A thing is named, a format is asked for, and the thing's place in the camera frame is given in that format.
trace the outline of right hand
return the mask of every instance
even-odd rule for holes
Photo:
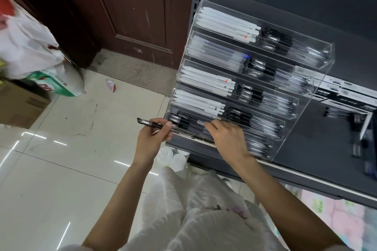
[[[205,122],[205,128],[214,139],[214,144],[222,158],[234,169],[243,165],[245,159],[252,158],[247,150],[245,135],[242,128],[234,123],[213,120]]]

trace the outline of product box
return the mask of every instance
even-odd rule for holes
[[[295,72],[314,76],[314,86],[318,87],[312,97],[314,100],[361,114],[377,109],[377,91],[298,66],[295,67]]]
[[[0,123],[29,129],[50,101],[0,79]]]

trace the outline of left hand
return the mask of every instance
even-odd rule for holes
[[[144,126],[143,129],[140,130],[136,144],[135,157],[132,162],[135,165],[141,165],[141,167],[148,169],[148,171],[152,169],[153,160],[160,149],[161,142],[169,141],[173,137],[172,132],[170,132],[172,128],[170,121],[164,118],[154,118],[150,121],[164,124],[164,126],[158,132],[156,132],[158,130],[157,128],[149,126]]]

